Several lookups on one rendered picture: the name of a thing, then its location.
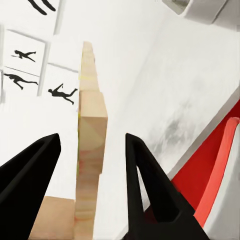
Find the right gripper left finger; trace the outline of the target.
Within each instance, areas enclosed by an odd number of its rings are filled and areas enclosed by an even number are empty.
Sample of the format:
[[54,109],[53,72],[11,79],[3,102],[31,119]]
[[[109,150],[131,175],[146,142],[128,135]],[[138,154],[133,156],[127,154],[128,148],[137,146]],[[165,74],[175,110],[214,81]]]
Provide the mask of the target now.
[[0,240],[28,240],[61,154],[58,133],[0,166]]

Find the jigsaw puzzle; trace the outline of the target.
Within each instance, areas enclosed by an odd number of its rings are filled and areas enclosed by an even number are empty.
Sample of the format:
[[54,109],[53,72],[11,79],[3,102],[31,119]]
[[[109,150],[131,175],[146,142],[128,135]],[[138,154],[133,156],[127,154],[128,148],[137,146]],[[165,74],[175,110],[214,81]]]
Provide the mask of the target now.
[[93,45],[84,41],[79,81],[74,240],[93,240],[107,126],[108,112],[99,89]]

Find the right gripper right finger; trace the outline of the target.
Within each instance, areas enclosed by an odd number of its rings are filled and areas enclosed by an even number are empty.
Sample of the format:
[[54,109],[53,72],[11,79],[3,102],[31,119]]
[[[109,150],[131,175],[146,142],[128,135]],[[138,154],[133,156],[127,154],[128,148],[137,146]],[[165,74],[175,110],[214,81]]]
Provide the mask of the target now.
[[[125,134],[129,240],[210,240],[145,142]],[[156,223],[145,220],[139,168]]]

